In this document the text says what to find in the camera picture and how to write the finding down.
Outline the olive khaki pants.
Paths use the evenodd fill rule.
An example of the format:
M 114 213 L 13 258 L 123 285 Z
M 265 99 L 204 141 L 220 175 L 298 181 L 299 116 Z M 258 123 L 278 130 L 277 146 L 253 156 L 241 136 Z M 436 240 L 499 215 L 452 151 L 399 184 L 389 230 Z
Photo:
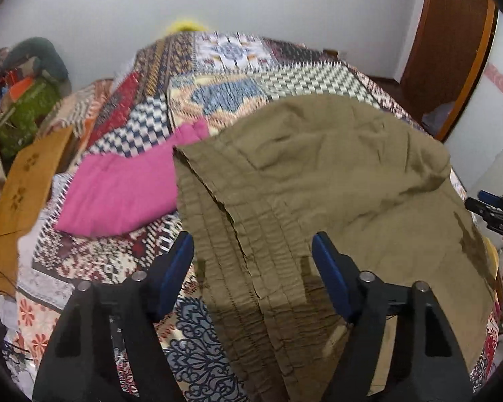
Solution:
M 252 401 L 317 401 L 349 330 L 313 235 L 382 280 L 432 288 L 468 366 L 482 353 L 494 271 L 452 186 L 450 155 L 346 96 L 294 96 L 175 150 L 178 212 L 203 300 Z

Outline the white cabinet with pink stickers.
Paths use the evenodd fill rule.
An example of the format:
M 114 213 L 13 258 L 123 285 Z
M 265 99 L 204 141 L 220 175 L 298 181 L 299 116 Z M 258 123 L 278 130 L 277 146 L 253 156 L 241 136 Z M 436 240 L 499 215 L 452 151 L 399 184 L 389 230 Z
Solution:
M 445 146 L 467 191 L 503 149 L 503 13 L 498 14 L 484 72 Z

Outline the folded pink garment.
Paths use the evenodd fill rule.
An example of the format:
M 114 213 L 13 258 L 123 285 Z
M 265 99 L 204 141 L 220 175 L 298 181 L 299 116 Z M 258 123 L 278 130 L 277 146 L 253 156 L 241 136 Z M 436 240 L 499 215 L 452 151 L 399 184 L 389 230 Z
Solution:
M 55 229 L 89 238 L 117 236 L 176 211 L 173 150 L 208 136 L 208 124 L 200 118 L 137 156 L 87 156 L 70 183 Z

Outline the brown cardboard box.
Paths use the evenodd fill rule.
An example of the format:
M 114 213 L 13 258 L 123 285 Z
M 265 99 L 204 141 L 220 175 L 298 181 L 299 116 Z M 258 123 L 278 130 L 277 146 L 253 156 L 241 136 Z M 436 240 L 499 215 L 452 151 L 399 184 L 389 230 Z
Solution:
M 18 240 L 32 230 L 48 200 L 52 178 L 73 140 L 71 126 L 46 135 L 16 156 L 0 198 L 0 294 L 14 296 Z

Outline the brown wooden door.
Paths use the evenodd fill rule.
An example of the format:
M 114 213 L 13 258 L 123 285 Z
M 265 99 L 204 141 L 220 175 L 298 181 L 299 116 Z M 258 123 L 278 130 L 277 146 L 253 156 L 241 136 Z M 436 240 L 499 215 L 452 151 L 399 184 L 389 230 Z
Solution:
M 448 114 L 435 138 L 445 141 L 484 69 L 497 23 L 493 0 L 424 0 L 401 89 L 414 120 Z

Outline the colourful patchwork bedspread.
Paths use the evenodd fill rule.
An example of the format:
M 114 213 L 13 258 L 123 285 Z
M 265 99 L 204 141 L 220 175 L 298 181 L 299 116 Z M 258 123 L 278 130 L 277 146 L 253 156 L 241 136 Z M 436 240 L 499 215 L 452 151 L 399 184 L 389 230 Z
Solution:
M 19 153 L 35 401 L 461 401 L 496 263 L 446 148 L 345 63 L 177 33 L 141 49 L 81 157 Z

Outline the pile of clothes and bags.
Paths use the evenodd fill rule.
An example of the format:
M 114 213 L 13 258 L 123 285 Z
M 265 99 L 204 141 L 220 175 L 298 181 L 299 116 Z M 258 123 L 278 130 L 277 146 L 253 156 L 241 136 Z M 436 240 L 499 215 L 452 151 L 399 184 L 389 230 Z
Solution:
M 70 93 L 69 72 L 54 44 L 31 37 L 0 49 L 0 155 L 12 160 Z

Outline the yellow plush pillow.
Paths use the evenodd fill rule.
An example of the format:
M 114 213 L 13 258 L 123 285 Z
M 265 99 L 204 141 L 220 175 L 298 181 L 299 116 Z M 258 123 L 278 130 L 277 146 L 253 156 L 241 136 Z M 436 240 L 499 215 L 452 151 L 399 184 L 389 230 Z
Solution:
M 172 22 L 165 30 L 165 34 L 175 35 L 178 33 L 187 33 L 187 32 L 204 32 L 207 31 L 208 27 L 204 24 L 201 24 L 197 21 L 191 19 L 178 19 Z

